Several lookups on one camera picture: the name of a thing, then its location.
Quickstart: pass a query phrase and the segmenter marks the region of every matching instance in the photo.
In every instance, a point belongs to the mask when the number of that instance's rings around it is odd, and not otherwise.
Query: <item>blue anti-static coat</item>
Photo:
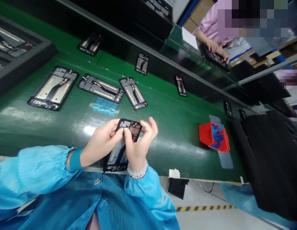
[[[174,205],[151,167],[137,180],[73,172],[65,161],[74,149],[27,148],[0,162],[0,229],[85,229],[95,210],[102,230],[179,229]]]

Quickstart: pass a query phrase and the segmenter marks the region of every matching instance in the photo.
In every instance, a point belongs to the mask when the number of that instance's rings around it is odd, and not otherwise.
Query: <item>finger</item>
[[[117,126],[114,126],[114,127],[112,128],[111,132],[116,131],[116,129],[117,129]]]
[[[158,134],[158,127],[157,127],[157,123],[155,122],[153,117],[149,117],[148,118],[149,122],[152,125],[152,130],[154,131],[154,133],[157,135]]]
[[[112,132],[112,129],[118,125],[119,121],[120,121],[120,119],[112,119],[112,120],[108,121],[108,123],[103,126],[103,129],[110,133],[110,132]]]
[[[124,128],[124,135],[125,135],[126,146],[133,145],[131,132],[130,132],[130,130],[128,128]]]
[[[123,138],[123,129],[119,129],[109,140],[110,144],[115,146]]]
[[[114,134],[115,134],[115,131],[111,132],[111,133],[110,133],[110,137],[113,137]]]
[[[140,121],[140,125],[142,125],[145,128],[145,133],[140,141],[150,142],[152,139],[152,135],[153,135],[153,130],[152,130],[150,124],[147,123],[146,121],[142,120],[142,121]]]

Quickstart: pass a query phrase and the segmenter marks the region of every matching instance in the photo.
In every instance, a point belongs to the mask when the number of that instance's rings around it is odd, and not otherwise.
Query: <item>bracelet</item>
[[[147,168],[148,168],[148,164],[147,164],[147,160],[145,159],[145,164],[144,164],[144,168],[139,171],[139,172],[133,172],[130,167],[129,167],[129,164],[127,166],[127,172],[128,174],[134,178],[134,179],[140,179],[140,178],[143,178],[147,172]]]
[[[80,154],[83,149],[84,148],[75,150],[73,155],[71,156],[71,159],[69,160],[69,167],[72,171],[83,169],[80,164]]]

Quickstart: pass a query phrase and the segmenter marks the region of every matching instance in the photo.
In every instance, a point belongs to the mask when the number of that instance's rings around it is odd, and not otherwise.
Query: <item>yellow and black hazard tape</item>
[[[207,211],[207,210],[224,210],[224,209],[235,209],[232,205],[211,205],[211,206],[187,206],[187,207],[177,207],[176,212],[185,211]]]

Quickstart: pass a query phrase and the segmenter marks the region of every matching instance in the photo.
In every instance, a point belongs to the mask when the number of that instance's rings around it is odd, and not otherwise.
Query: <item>pink uniform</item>
[[[234,38],[218,37],[218,2],[211,7],[206,16],[200,22],[199,27],[197,27],[192,34],[194,35],[194,33],[198,30],[201,30],[206,37],[222,46]]]

